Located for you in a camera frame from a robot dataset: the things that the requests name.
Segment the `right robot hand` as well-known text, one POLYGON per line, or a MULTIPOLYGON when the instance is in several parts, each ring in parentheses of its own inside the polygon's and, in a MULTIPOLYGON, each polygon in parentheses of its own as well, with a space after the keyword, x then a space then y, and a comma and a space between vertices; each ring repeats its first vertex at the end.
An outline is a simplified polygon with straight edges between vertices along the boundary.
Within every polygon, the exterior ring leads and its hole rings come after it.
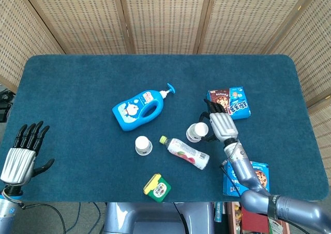
POLYGON ((208 111, 201 113, 199 122, 203 123, 204 119, 208 119, 214 133, 210 136, 202 137, 202 140, 207 142, 219 140, 225 144, 236 142, 238 130, 224 107, 206 98, 204 102, 207 104, 208 111))

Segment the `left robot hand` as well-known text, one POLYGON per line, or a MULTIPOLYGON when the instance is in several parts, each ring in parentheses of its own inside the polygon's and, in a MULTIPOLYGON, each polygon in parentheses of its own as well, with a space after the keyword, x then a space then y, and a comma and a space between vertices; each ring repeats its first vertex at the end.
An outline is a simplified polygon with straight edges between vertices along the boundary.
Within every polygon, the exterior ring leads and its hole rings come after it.
POLYGON ((30 126, 25 124, 19 129, 6 156, 1 181, 9 186, 23 186, 54 164, 55 159, 52 158, 35 168, 36 158, 49 128, 49 125, 43 126, 43 121, 40 121, 30 126))

